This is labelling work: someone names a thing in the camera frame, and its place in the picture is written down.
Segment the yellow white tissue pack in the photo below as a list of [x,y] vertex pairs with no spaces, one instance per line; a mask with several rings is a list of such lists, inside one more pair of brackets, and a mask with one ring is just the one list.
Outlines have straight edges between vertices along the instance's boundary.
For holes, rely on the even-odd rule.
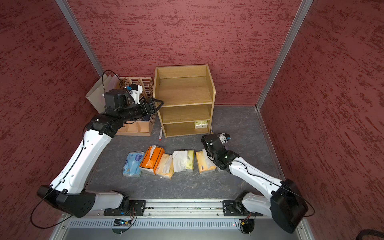
[[198,162],[198,170],[200,174],[206,174],[214,172],[216,170],[216,165],[208,157],[208,154],[205,149],[202,151],[196,152],[196,158]]

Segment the beige tissue pack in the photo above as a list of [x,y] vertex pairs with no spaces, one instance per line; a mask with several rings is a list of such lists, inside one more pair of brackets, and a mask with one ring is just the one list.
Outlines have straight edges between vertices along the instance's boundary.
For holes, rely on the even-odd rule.
[[161,178],[170,180],[174,175],[173,155],[163,154],[155,170],[155,174]]

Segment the orange tissue pack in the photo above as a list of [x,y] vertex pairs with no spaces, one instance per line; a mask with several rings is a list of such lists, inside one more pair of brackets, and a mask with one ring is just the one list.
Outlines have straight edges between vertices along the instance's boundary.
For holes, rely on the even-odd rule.
[[164,148],[155,145],[150,146],[140,164],[140,170],[146,174],[156,175],[156,169],[160,163],[162,155],[165,153]]

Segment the blue tissue pack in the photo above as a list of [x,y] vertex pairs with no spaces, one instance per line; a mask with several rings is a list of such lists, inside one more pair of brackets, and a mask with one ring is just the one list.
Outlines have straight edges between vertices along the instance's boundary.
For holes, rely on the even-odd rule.
[[144,156],[145,153],[141,151],[129,153],[123,167],[123,176],[139,177],[141,175],[140,164]]

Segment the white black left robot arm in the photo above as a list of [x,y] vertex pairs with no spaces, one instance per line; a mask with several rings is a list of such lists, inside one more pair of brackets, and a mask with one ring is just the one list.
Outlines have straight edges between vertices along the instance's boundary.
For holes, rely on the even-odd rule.
[[132,87],[110,90],[104,93],[104,98],[104,112],[86,125],[83,139],[67,165],[49,185],[40,186],[37,192],[53,208],[76,218],[96,210],[111,210],[123,216],[131,213],[128,195],[115,191],[86,192],[86,181],[104,148],[126,122],[151,116],[164,104],[161,100],[141,97]]

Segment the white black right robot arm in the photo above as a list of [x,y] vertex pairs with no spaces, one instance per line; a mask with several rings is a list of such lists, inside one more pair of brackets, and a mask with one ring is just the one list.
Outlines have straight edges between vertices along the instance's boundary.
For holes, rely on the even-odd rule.
[[202,136],[201,142],[208,159],[216,167],[242,179],[261,193],[260,196],[247,191],[241,193],[236,200],[237,212],[247,217],[253,213],[271,217],[282,230],[292,234],[311,205],[292,180],[273,178],[239,154],[227,150],[224,144],[230,138],[226,133],[208,134]]

